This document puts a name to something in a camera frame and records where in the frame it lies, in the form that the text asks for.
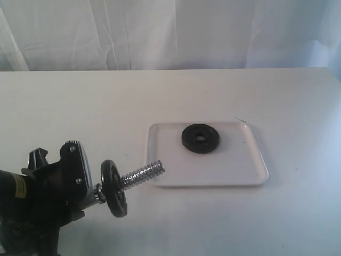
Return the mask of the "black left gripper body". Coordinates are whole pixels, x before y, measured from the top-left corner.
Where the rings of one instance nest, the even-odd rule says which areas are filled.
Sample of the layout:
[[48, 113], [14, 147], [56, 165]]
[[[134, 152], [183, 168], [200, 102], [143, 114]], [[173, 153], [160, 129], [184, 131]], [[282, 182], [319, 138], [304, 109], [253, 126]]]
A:
[[82, 199], [78, 202], [67, 200], [63, 191], [59, 161], [48, 163], [48, 151], [36, 148], [29, 153], [28, 167], [22, 169], [33, 181], [33, 199], [29, 223], [42, 237], [58, 233], [59, 229], [85, 216]]

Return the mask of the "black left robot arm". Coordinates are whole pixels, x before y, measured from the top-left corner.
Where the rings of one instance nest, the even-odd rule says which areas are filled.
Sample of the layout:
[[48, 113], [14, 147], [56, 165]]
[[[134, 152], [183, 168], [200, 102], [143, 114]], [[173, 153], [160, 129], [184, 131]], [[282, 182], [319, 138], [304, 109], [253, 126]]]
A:
[[60, 228], [90, 206], [93, 186], [82, 147], [64, 145], [55, 163], [46, 155], [37, 148], [21, 174], [1, 171], [2, 255], [58, 255]]

